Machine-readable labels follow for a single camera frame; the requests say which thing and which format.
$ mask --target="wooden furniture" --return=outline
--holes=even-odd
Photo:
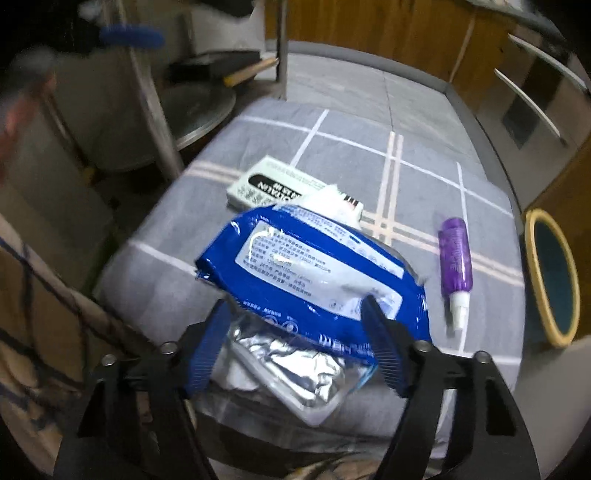
[[[266,38],[276,38],[274,8]],[[450,82],[476,112],[516,20],[465,0],[290,0],[289,40],[378,55]]]

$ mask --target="wet wipes pack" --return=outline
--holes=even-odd
[[[321,351],[376,364],[361,300],[431,341],[425,292],[404,263],[360,232],[296,205],[261,207],[231,221],[196,260],[197,276]]]

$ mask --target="purple spray bottle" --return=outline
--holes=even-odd
[[[441,257],[441,289],[449,296],[453,327],[466,327],[472,289],[472,259],[468,231],[461,218],[449,218],[439,232]]]

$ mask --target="metal screw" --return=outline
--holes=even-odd
[[[163,353],[164,355],[174,355],[177,350],[177,342],[164,342],[160,345],[160,353]]]
[[[477,362],[480,362],[481,364],[489,364],[492,360],[491,356],[487,352],[484,352],[482,350],[477,351],[474,354],[474,358]]]
[[[105,367],[113,365],[117,361],[117,357],[112,353],[107,353],[101,360],[100,363]]]
[[[424,353],[430,352],[431,350],[433,350],[433,345],[431,345],[426,340],[417,340],[416,342],[414,342],[414,347],[419,352],[424,352]]]

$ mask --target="floor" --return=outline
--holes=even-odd
[[[368,118],[423,137],[485,178],[478,155],[444,94],[363,65],[311,55],[288,57],[287,99]],[[268,70],[261,76],[273,78]]]

